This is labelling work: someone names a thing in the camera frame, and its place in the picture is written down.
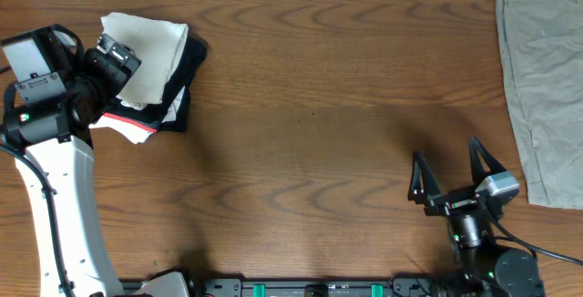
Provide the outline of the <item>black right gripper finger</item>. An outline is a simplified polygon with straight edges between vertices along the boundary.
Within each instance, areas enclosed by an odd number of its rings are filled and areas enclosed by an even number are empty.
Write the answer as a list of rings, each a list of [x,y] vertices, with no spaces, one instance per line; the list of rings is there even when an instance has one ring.
[[[413,153],[412,175],[407,198],[415,204],[433,205],[442,197],[437,180],[420,151]]]
[[[471,137],[468,143],[472,181],[475,185],[482,183],[488,176],[506,171],[506,168],[494,158],[477,137]]]

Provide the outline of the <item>white printed t-shirt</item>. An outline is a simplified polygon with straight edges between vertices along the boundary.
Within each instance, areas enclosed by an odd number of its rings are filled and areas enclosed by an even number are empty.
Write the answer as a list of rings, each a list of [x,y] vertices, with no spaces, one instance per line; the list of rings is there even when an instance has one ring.
[[[131,47],[141,65],[118,94],[121,104],[141,110],[162,102],[166,84],[182,57],[189,27],[123,13],[101,18],[104,33]]]

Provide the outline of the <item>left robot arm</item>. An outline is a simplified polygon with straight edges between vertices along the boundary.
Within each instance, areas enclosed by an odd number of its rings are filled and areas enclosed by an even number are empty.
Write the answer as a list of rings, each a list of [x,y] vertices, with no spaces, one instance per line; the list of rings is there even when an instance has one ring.
[[[43,296],[123,296],[94,193],[90,127],[140,59],[103,34],[94,48],[54,24],[2,41],[16,80],[3,96],[1,149],[15,159],[33,213]]]

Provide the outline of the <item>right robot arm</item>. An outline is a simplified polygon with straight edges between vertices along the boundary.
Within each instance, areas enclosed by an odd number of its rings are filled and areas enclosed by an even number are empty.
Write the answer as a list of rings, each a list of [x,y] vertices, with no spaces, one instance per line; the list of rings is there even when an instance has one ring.
[[[536,253],[498,243],[492,226],[518,193],[518,181],[475,137],[468,143],[472,184],[443,193],[423,154],[413,153],[407,198],[447,220],[460,264],[428,284],[432,296],[543,296]]]

